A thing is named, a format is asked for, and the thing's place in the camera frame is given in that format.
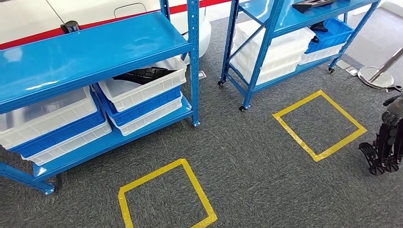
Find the silver stanchion post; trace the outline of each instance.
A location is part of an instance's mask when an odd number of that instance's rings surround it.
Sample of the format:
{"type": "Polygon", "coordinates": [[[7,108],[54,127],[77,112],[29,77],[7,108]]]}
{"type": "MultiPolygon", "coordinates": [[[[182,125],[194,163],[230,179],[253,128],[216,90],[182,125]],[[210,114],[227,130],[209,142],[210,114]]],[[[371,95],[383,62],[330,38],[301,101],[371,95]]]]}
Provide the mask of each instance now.
{"type": "Polygon", "coordinates": [[[383,89],[393,86],[394,79],[391,74],[386,72],[403,55],[401,47],[385,64],[380,68],[374,66],[365,66],[358,72],[358,77],[368,86],[383,89]]]}

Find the red stripe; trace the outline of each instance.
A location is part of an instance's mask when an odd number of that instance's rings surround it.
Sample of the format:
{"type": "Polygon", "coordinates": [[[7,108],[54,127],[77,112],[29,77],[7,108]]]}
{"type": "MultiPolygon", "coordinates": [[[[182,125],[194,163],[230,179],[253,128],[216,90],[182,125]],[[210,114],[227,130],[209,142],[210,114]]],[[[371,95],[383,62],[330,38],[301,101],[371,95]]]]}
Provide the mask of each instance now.
{"type": "MultiPolygon", "coordinates": [[[[227,2],[230,0],[201,0],[199,2],[199,7],[203,8],[203,7],[207,7],[207,6],[211,6],[211,5],[215,5],[215,4],[220,4],[223,2],[227,2]]],[[[183,4],[183,5],[179,5],[179,6],[172,6],[169,8],[169,12],[171,14],[174,13],[180,13],[180,12],[185,12],[187,10],[187,5],[183,4]]],[[[109,19],[109,20],[103,20],[103,21],[98,21],[98,22],[94,22],[94,23],[90,23],[90,24],[86,24],[86,25],[80,25],[80,29],[87,29],[87,28],[91,28],[94,26],[98,26],[98,25],[103,25],[103,24],[107,24],[107,23],[111,23],[114,21],[118,21],[118,20],[122,20],[122,19],[126,19],[126,18],[131,18],[134,16],[138,16],[138,15],[142,15],[145,13],[149,13],[149,12],[144,12],[144,13],[139,13],[139,14],[135,14],[135,15],[129,15],[129,16],[125,16],[125,17],[121,17],[121,18],[114,18],[114,19],[109,19]]],[[[21,39],[16,39],[4,44],[0,44],[0,50],[4,50],[7,48],[12,48],[15,46],[20,46],[20,45],[24,45],[27,43],[31,43],[31,42],[35,42],[35,41],[39,41],[39,40],[43,40],[43,39],[47,39],[47,38],[51,38],[51,37],[55,37],[55,36],[59,36],[64,34],[63,30],[61,28],[55,28],[46,32],[41,32],[32,36],[28,36],[28,37],[24,37],[21,39]]]]}

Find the blue plastic bin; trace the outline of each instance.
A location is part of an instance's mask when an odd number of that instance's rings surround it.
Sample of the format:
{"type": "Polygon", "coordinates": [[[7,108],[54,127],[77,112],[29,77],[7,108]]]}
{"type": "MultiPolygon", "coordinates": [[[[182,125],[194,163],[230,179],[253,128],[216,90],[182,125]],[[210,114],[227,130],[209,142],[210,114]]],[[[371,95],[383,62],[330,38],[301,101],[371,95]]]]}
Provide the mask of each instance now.
{"type": "Polygon", "coordinates": [[[179,97],[181,97],[181,86],[177,86],[171,90],[168,90],[160,95],[157,95],[153,98],[150,98],[138,105],[135,105],[129,109],[126,109],[122,112],[118,112],[115,109],[114,104],[107,99],[107,97],[102,92],[98,83],[93,84],[98,94],[103,107],[109,117],[111,117],[118,127],[123,126],[140,116],[157,109],[179,97]]]}
{"type": "Polygon", "coordinates": [[[91,96],[96,105],[97,111],[84,118],[69,123],[63,127],[55,129],[51,132],[41,135],[35,139],[29,140],[23,144],[10,149],[12,152],[21,154],[24,158],[35,155],[49,147],[61,143],[71,137],[90,130],[100,124],[105,123],[106,119],[100,108],[99,102],[91,91],[91,96]]]}
{"type": "Polygon", "coordinates": [[[325,20],[324,26],[328,29],[328,32],[315,32],[316,36],[319,38],[319,43],[311,41],[305,54],[343,44],[354,31],[354,29],[337,18],[325,20]]]}

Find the stanchion base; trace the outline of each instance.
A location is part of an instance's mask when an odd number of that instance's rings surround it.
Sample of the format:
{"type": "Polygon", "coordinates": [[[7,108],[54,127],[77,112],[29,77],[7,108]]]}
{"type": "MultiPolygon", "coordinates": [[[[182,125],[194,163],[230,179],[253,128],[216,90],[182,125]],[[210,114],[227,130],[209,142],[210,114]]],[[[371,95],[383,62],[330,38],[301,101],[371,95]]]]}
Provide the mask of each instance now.
{"type": "Polygon", "coordinates": [[[379,78],[377,78],[373,82],[369,81],[369,79],[371,79],[372,76],[375,75],[375,73],[378,69],[379,68],[374,67],[374,66],[362,67],[360,69],[360,71],[358,72],[358,77],[361,79],[361,81],[363,81],[365,84],[367,84],[368,86],[370,86],[372,88],[384,89],[384,88],[389,88],[389,87],[393,86],[394,79],[393,79],[392,75],[389,74],[388,72],[384,72],[383,74],[381,74],[379,76],[379,78]]]}

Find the shelf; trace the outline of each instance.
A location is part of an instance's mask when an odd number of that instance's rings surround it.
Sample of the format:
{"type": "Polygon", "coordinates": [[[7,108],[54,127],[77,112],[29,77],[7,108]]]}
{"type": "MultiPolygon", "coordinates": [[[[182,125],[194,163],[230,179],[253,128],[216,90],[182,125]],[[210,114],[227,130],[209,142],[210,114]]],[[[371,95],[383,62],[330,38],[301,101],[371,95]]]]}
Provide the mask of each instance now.
{"type": "Polygon", "coordinates": [[[0,114],[190,50],[160,11],[2,50],[0,114]]]}
{"type": "Polygon", "coordinates": [[[129,143],[133,140],[141,138],[147,134],[155,132],[161,128],[180,121],[193,113],[191,105],[183,96],[182,107],[167,116],[139,129],[138,131],[122,136],[119,129],[111,124],[112,132],[99,138],[87,145],[84,145],[72,152],[69,152],[61,157],[58,157],[42,166],[33,165],[34,181],[43,181],[53,177],[63,171],[66,171],[76,165],[86,162],[98,155],[108,152],[116,147],[129,143]]]}
{"type": "Polygon", "coordinates": [[[300,74],[300,73],[302,73],[304,71],[307,71],[309,69],[312,69],[312,68],[314,68],[314,67],[316,67],[316,66],[318,66],[320,64],[323,64],[323,63],[325,63],[325,62],[327,62],[327,61],[329,61],[331,59],[337,58],[339,56],[341,56],[341,55],[336,54],[336,55],[329,56],[329,57],[326,57],[326,58],[323,58],[323,59],[320,59],[320,60],[317,60],[317,61],[306,63],[304,65],[298,65],[297,68],[295,69],[295,71],[292,72],[292,73],[289,73],[287,75],[284,75],[284,76],[278,77],[276,79],[273,79],[271,81],[268,81],[268,82],[262,83],[260,85],[257,85],[255,87],[255,89],[253,90],[253,93],[257,93],[257,92],[259,92],[259,91],[261,91],[261,90],[263,90],[263,89],[265,89],[267,87],[273,86],[273,85],[275,85],[275,84],[277,84],[279,82],[282,82],[282,81],[284,81],[284,80],[286,80],[286,79],[288,79],[290,77],[293,77],[293,76],[295,76],[297,74],[300,74]]]}
{"type": "MultiPolygon", "coordinates": [[[[302,0],[284,0],[273,37],[310,26],[329,17],[338,16],[378,0],[337,0],[326,6],[309,9],[305,13],[300,13],[292,8],[293,3],[300,1],[302,0]]],[[[273,2],[274,0],[250,0],[240,3],[239,7],[241,11],[262,24],[269,18],[273,2]]]]}

